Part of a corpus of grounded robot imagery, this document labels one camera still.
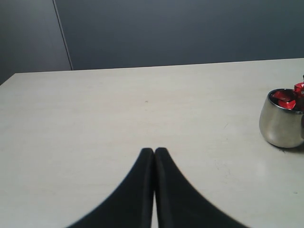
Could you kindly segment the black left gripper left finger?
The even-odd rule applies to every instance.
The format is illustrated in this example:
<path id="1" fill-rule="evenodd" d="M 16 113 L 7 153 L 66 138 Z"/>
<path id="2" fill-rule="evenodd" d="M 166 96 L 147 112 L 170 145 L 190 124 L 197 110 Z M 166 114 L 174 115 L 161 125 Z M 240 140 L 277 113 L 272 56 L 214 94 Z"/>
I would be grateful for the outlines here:
<path id="1" fill-rule="evenodd" d="M 71 228 L 150 228 L 154 197 L 154 152 L 143 148 L 120 185 Z"/>

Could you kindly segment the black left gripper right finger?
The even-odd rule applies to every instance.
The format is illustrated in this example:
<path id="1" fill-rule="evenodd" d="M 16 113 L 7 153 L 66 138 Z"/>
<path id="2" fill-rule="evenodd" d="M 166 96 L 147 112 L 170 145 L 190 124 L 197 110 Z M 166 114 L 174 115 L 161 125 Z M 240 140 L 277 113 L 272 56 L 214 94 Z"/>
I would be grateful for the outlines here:
<path id="1" fill-rule="evenodd" d="M 166 148 L 155 151 L 156 207 L 160 228 L 245 228 L 205 199 L 183 176 Z"/>

